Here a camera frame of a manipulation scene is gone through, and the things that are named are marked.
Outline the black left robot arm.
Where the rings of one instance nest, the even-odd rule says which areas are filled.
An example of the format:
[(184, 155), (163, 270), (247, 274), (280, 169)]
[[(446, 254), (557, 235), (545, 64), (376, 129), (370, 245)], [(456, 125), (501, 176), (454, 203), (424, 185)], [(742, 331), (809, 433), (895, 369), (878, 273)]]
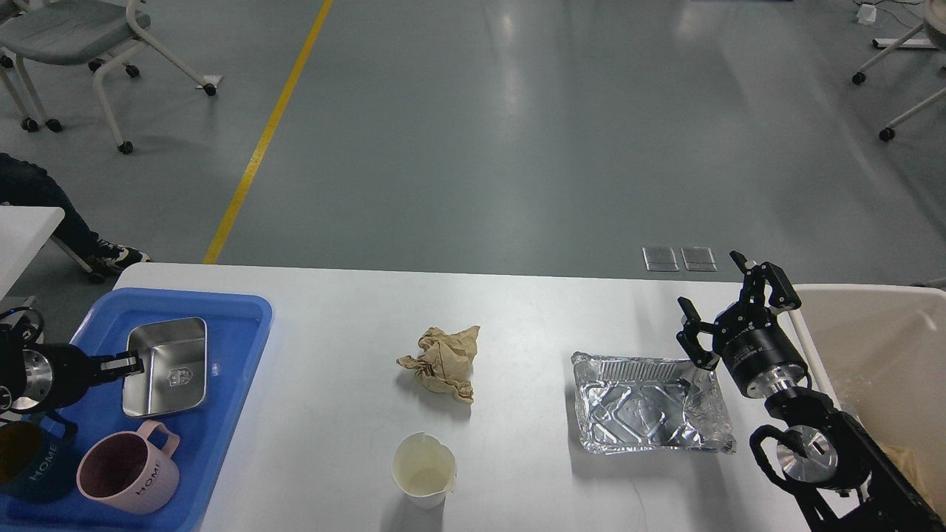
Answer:
[(151, 360), (137, 349), (115, 355), (88, 355), (69, 343), (38, 341), (44, 317), (33, 307), (2, 313), (2, 411), (24, 415), (37, 426), (44, 418), (64, 425), (64, 437), (78, 430), (56, 413), (78, 402), (94, 386), (145, 373)]

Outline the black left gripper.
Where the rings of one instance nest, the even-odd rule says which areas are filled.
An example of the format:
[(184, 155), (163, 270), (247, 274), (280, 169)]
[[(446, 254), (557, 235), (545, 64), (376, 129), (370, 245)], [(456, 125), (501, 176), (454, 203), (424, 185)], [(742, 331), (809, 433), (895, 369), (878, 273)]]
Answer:
[(112, 383), (144, 372), (137, 350), (88, 356), (71, 344), (36, 344), (24, 348), (21, 357), (27, 383), (13, 401), (15, 413), (67, 407), (80, 400), (92, 383)]

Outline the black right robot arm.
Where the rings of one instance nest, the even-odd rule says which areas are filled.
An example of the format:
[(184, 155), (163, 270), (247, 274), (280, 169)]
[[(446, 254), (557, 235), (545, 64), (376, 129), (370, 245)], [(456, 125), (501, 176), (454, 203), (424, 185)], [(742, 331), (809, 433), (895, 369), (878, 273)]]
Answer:
[(676, 339), (698, 368), (723, 361), (739, 392), (785, 423), (750, 435), (760, 470), (794, 497), (813, 531), (942, 531), (942, 518), (862, 424), (814, 390), (810, 366), (777, 320), (802, 304), (784, 270), (739, 251), (730, 257), (743, 276), (738, 299), (704, 322), (680, 297)]

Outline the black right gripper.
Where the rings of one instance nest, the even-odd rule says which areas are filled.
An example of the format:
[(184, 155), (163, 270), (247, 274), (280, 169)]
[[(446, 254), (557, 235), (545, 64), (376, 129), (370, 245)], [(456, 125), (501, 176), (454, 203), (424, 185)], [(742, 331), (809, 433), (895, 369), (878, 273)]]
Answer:
[[(808, 376), (807, 364), (777, 322), (802, 301), (780, 266), (753, 262), (739, 251), (729, 256), (743, 274), (738, 300), (709, 323), (692, 300), (677, 297), (683, 318), (676, 340), (697, 368), (713, 372), (721, 358), (744, 397), (765, 398), (773, 394), (772, 384), (793, 386)], [(700, 334), (713, 337), (713, 350), (702, 347)]]

